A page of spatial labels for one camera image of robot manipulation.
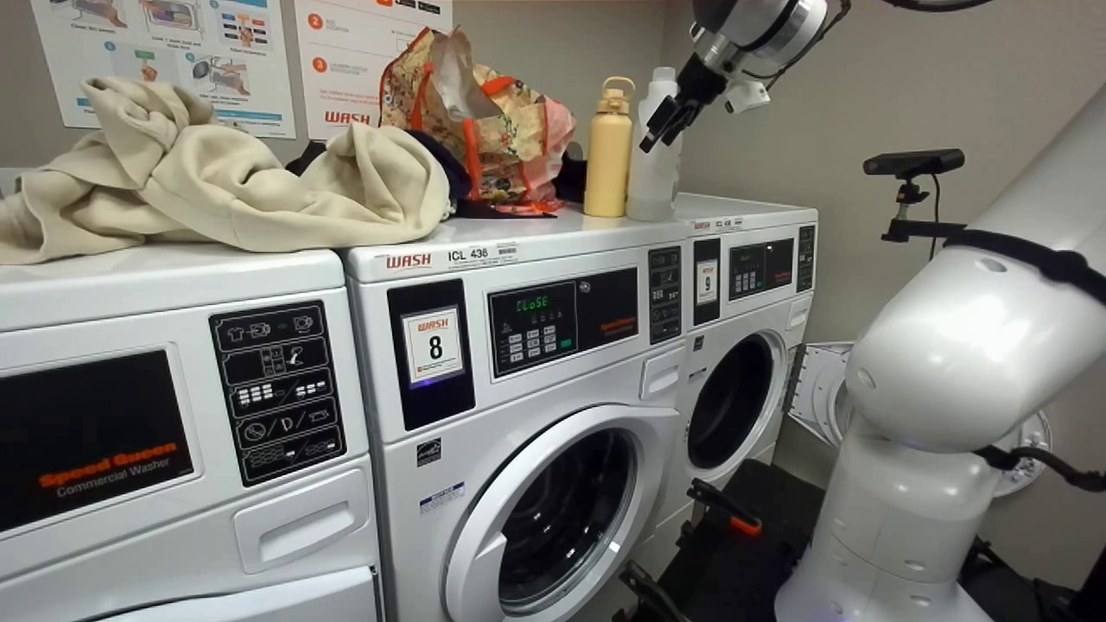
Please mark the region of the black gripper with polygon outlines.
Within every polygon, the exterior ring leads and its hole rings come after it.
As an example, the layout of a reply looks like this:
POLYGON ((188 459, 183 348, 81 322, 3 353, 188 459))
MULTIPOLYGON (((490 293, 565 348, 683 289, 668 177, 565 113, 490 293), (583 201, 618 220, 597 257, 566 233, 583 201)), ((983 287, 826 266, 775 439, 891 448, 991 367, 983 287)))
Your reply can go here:
POLYGON ((726 76, 692 54, 679 72, 679 96, 665 96, 650 113, 638 149, 671 144, 726 91, 726 76))

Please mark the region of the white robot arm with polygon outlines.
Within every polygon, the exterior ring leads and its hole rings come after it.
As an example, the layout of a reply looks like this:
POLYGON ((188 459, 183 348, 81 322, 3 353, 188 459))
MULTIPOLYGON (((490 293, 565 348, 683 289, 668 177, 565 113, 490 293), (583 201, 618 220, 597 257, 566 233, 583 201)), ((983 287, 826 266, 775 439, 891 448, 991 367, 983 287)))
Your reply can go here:
POLYGON ((1106 91, 855 341, 855 417, 775 622, 991 622, 960 566, 994 444, 1101 353, 1106 91))

